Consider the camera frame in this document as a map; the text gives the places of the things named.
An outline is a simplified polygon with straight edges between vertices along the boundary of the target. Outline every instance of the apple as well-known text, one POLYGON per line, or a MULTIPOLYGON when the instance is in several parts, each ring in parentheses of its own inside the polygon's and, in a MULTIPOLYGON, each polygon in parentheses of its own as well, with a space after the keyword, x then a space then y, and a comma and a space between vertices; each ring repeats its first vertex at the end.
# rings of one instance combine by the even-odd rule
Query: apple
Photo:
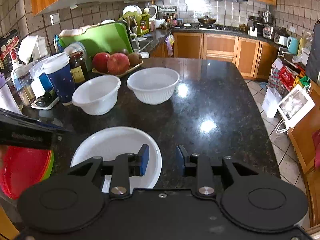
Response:
POLYGON ((101 73, 108 73, 107 62, 110 58, 110 54, 106 52, 97 53, 92 60, 92 64, 95 69, 101 73))
POLYGON ((123 53, 112 54, 108 60, 108 71, 112 75, 120 75, 129 69, 130 61, 123 53))

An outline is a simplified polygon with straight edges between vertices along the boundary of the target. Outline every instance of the black granite countertop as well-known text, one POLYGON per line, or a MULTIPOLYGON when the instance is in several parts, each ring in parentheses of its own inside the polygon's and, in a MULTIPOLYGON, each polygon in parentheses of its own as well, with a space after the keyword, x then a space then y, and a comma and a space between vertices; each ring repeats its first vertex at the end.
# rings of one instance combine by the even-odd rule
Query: black granite countertop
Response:
POLYGON ((231 36, 236 36, 236 37, 243 37, 247 39, 253 39, 253 40, 258 40, 258 41, 264 41, 272 46, 276 47, 279 49, 279 45, 274 43, 273 41, 270 41, 264 37, 253 37, 250 36, 246 33, 243 32, 231 32, 231 31, 220 31, 220 30, 199 30, 199 27, 197 25, 193 25, 192 27, 183 27, 180 29, 172 28, 170 30, 160 30, 156 29, 154 32, 151 32, 153 34, 153 41, 145 47, 142 51, 143 52, 148 52, 150 55, 157 49, 158 45, 162 44, 165 40, 165 38, 170 34, 170 33, 175 33, 175 32, 190 32, 190 33, 214 33, 214 34, 223 34, 223 35, 231 35, 231 36))
POLYGON ((170 100, 144 104, 121 78, 116 105, 106 114, 91 116, 81 108, 58 103, 53 109, 24 108, 24 114, 72 131, 53 145, 53 174, 68 169, 77 147, 93 133, 114 126, 131 126, 148 133, 158 144, 162 170, 156 187, 190 187, 175 167, 175 147, 183 144, 221 160, 231 155, 280 177, 268 133, 244 79, 229 62, 185 58, 145 59, 143 67, 168 67, 181 76, 170 100))

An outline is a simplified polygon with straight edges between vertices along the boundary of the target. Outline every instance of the red plate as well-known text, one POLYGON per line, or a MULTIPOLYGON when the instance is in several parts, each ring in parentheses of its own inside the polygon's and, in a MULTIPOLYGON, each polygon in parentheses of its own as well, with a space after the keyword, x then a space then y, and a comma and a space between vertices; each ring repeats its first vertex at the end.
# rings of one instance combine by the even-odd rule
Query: red plate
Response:
POLYGON ((17 199, 26 188, 41 180, 49 158, 50 150, 9 146, 0 173, 2 191, 17 199))

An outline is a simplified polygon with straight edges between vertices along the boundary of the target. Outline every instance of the fruit tray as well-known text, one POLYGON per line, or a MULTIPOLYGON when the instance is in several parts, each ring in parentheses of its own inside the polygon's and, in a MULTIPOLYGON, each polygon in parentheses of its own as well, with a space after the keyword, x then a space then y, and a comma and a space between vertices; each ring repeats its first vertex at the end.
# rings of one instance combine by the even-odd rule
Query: fruit tray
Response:
MULTIPOLYGON (((132 71, 134 71, 135 69, 137 69, 138 67, 140 67, 141 65, 143 64, 143 61, 141 63, 139 63, 138 65, 132 67, 132 68, 129 68, 126 72, 120 74, 120 75, 115 75, 116 77, 123 77, 129 73, 131 73, 132 71)), ((99 72, 98 70, 96 70, 95 68, 93 68, 92 70, 92 73, 97 73, 97 74, 101 74, 101 75, 111 75, 109 73, 102 73, 102 72, 99 72)))

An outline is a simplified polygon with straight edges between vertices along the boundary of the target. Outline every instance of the tiled floor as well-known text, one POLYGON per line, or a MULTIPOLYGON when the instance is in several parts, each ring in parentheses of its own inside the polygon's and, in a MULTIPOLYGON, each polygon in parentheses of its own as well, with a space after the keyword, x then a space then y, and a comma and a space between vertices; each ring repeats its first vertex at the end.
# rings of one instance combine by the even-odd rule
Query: tiled floor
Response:
MULTIPOLYGON (((259 82, 245 80, 247 86, 257 104, 261 113, 261 117, 270 137, 273 150, 279 165, 281 179, 295 185, 303 192, 306 192, 302 176, 300 175, 299 162, 297 155, 294 151, 293 145, 286 133, 277 134, 276 126, 281 121, 281 116, 277 112, 275 118, 268 118, 263 111, 261 104, 263 103, 266 91, 260 87, 259 82)), ((309 212, 302 224, 304 229, 308 229, 309 225, 309 212)))

